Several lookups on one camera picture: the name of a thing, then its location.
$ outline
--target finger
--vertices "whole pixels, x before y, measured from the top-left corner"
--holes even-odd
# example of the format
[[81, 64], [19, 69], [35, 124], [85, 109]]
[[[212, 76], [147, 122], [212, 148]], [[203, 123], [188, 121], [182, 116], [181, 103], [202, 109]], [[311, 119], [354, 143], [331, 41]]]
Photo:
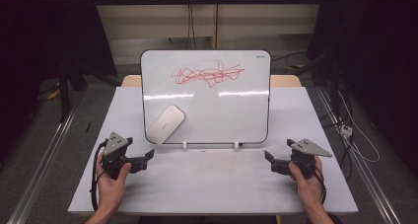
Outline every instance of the finger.
[[295, 163], [293, 162], [289, 163], [289, 169], [297, 182], [305, 181], [305, 178], [304, 178], [304, 175], [302, 175], [301, 169], [299, 169], [299, 167]]
[[120, 169], [119, 177], [117, 178], [117, 181], [119, 183], [125, 184], [126, 178], [129, 175], [131, 167], [132, 167], [132, 164], [130, 164], [130, 163], [125, 163], [123, 165], [123, 167]]
[[317, 155], [314, 155], [314, 164], [322, 172], [322, 162]]
[[102, 160], [104, 158], [104, 153], [102, 152], [99, 157], [98, 157], [98, 161], [96, 163], [96, 175], [98, 176], [99, 174], [101, 174], [104, 171], [104, 168], [102, 167]]

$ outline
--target whiteboard eraser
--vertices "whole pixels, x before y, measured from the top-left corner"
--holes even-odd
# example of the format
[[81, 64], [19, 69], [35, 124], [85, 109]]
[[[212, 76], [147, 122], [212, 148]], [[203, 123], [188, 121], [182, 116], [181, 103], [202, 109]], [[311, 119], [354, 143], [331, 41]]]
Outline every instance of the whiteboard eraser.
[[176, 106], [169, 106], [147, 129], [147, 138], [163, 144], [184, 120], [184, 113]]

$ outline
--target table surface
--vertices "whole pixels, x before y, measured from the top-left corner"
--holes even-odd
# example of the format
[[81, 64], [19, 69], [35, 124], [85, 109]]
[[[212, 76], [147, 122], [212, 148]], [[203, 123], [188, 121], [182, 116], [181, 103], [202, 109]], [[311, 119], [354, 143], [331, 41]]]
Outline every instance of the table surface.
[[[271, 75], [271, 87], [302, 87], [295, 75]], [[122, 87], [141, 87], [141, 75], [128, 75], [123, 79]]]
[[[292, 76], [272, 76], [272, 82], [285, 78], [295, 81]], [[139, 79], [128, 76], [123, 86], [139, 86]], [[231, 144], [218, 147], [199, 144], [190, 145], [187, 150], [183, 150], [181, 144], [147, 142], [141, 119], [141, 88], [117, 88], [94, 151], [112, 131], [133, 137], [126, 154], [128, 157], [143, 156], [150, 149], [156, 149], [148, 170], [128, 177], [126, 194], [118, 212], [124, 215], [303, 212], [295, 183], [287, 176], [272, 173], [263, 155], [267, 150], [277, 159], [289, 160], [291, 149], [286, 145], [286, 139], [305, 137], [332, 153], [306, 89], [300, 87], [300, 83], [294, 85], [271, 89], [269, 135], [263, 143], [245, 144], [239, 149]], [[68, 209], [72, 213], [93, 213], [89, 195], [93, 156], [94, 152]], [[336, 159], [322, 158], [321, 161], [326, 177], [326, 210], [333, 213], [358, 211]]]

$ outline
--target hand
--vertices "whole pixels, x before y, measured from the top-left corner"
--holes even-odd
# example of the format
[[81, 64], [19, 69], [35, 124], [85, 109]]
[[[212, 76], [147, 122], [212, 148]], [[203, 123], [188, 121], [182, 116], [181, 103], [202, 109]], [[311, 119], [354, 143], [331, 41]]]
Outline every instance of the hand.
[[99, 177], [99, 208], [87, 223], [107, 223], [116, 213], [125, 195], [125, 181], [132, 167], [130, 163], [125, 163], [117, 180], [114, 180], [102, 167], [103, 157], [102, 153], [96, 163], [96, 176]]
[[[317, 156], [314, 156], [317, 170], [316, 174], [321, 177], [322, 163]], [[302, 207], [312, 223], [333, 223], [322, 206], [322, 186], [316, 177], [305, 179], [299, 167], [291, 162], [289, 169], [298, 185], [298, 194]]]

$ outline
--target red marker scribble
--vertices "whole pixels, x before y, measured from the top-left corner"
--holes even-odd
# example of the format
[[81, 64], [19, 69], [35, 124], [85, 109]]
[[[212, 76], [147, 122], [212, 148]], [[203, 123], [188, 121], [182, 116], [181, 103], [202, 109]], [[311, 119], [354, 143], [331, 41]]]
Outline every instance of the red marker scribble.
[[186, 84], [193, 81], [206, 81], [210, 88], [227, 80], [236, 80], [244, 69], [240, 64], [225, 68], [222, 60], [202, 60], [193, 62], [180, 68], [172, 74], [177, 84]]

